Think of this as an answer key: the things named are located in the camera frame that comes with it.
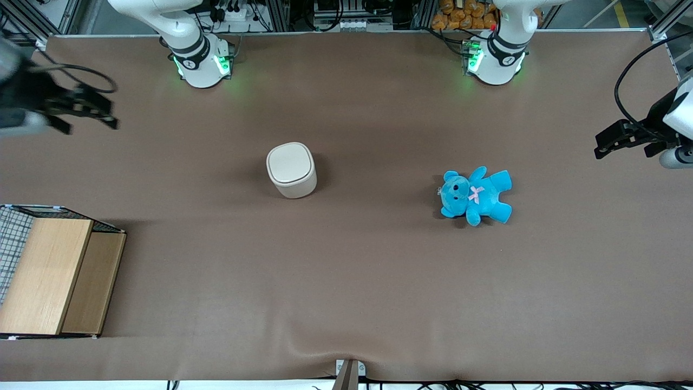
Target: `wooden board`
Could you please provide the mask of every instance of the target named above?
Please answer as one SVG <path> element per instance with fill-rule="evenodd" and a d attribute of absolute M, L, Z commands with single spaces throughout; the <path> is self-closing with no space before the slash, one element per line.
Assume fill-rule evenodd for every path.
<path fill-rule="evenodd" d="M 57 334 L 91 232 L 85 219 L 36 218 L 0 308 L 0 332 Z"/>
<path fill-rule="evenodd" d="M 125 233 L 91 234 L 63 333 L 101 333 L 124 246 Z"/>

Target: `teddy bear ear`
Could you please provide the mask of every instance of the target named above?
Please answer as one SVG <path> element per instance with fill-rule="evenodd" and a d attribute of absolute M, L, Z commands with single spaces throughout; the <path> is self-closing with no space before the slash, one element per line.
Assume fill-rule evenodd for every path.
<path fill-rule="evenodd" d="M 455 215 L 444 207 L 440 209 L 440 213 L 446 218 L 455 218 Z"/>
<path fill-rule="evenodd" d="M 448 180 L 450 180 L 451 178 L 456 178 L 456 177 L 458 177 L 458 176 L 459 176 L 459 173 L 457 173 L 456 171 L 447 171 L 447 172 L 443 175 L 443 180 L 448 181 Z"/>

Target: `stuffed toy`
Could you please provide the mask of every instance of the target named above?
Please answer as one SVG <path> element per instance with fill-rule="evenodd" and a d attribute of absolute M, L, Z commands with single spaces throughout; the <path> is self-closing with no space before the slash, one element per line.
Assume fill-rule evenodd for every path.
<path fill-rule="evenodd" d="M 508 171 L 494 173 L 488 178 L 486 167 L 478 167 L 467 180 L 455 171 L 443 175 L 445 184 L 439 190 L 443 208 L 440 212 L 448 218 L 466 214 L 467 222 L 477 226 L 481 217 L 491 217 L 500 223 L 508 222 L 513 208 L 498 200 L 501 192 L 513 187 Z"/>

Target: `white container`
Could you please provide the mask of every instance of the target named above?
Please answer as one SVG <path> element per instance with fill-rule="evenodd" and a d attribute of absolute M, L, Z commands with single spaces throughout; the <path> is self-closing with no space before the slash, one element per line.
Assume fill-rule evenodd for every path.
<path fill-rule="evenodd" d="M 267 154 L 267 173 L 279 192 L 290 199 L 310 194 L 317 185 L 313 155 L 300 142 L 272 149 Z"/>

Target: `orange object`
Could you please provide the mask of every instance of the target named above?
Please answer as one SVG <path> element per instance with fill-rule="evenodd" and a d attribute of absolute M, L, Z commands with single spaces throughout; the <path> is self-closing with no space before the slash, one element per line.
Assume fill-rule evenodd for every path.
<path fill-rule="evenodd" d="M 460 10 L 459 8 L 452 11 L 450 13 L 450 21 L 451 22 L 459 22 L 463 20 L 467 15 L 465 15 L 464 10 Z"/>
<path fill-rule="evenodd" d="M 459 27 L 460 28 L 471 28 L 472 26 L 472 17 L 467 15 L 464 17 L 463 20 L 459 21 Z"/>
<path fill-rule="evenodd" d="M 541 12 L 541 8 L 535 8 L 534 13 L 536 14 L 536 17 L 539 18 L 537 24 L 539 27 L 541 27 L 541 25 L 544 24 L 544 12 Z"/>
<path fill-rule="evenodd" d="M 440 11 L 446 15 L 449 15 L 450 12 L 455 9 L 455 2 L 453 0 L 440 0 L 438 4 L 440 5 Z"/>
<path fill-rule="evenodd" d="M 495 26 L 495 16 L 493 14 L 486 14 L 484 16 L 484 28 L 493 29 Z"/>
<path fill-rule="evenodd" d="M 481 3 L 477 3 L 477 8 L 472 10 L 471 15 L 472 17 L 482 17 L 484 16 L 484 5 Z"/>
<path fill-rule="evenodd" d="M 474 17 L 472 18 L 472 29 L 473 30 L 482 30 L 484 29 L 484 20 L 480 17 Z"/>
<path fill-rule="evenodd" d="M 476 2 L 476 0 L 465 0 L 464 2 L 464 12 L 467 15 L 471 15 L 474 10 L 479 8 L 479 3 Z"/>
<path fill-rule="evenodd" d="M 434 30 L 445 30 L 448 26 L 448 17 L 443 14 L 436 14 L 431 22 L 431 28 Z"/>

